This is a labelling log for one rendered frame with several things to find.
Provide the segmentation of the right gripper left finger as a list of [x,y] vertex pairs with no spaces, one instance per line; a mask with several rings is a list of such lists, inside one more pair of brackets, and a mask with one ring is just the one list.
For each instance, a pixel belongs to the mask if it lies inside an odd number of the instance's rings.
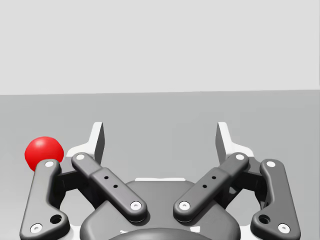
[[98,208],[110,202],[131,223],[148,216],[146,202],[109,168],[101,166],[105,148],[102,122],[95,122],[86,143],[64,152],[62,162],[40,161],[35,171],[19,231],[20,240],[60,240],[71,230],[61,211],[67,191],[80,190]]

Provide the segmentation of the red ball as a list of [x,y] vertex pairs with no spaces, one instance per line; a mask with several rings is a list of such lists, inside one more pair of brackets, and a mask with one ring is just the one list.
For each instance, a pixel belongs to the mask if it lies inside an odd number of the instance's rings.
[[41,136],[32,140],[25,149],[24,158],[32,171],[42,160],[54,159],[62,162],[64,150],[61,144],[52,137]]

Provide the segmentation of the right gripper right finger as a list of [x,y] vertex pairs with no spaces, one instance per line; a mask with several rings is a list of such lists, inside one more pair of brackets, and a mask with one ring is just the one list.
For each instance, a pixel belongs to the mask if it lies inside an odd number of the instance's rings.
[[257,161],[253,151],[232,141],[226,122],[218,122],[215,146],[219,166],[208,171],[173,205],[181,223],[194,220],[215,198],[226,207],[243,189],[254,192],[260,211],[250,231],[261,240],[300,240],[301,229],[285,165],[276,159]]

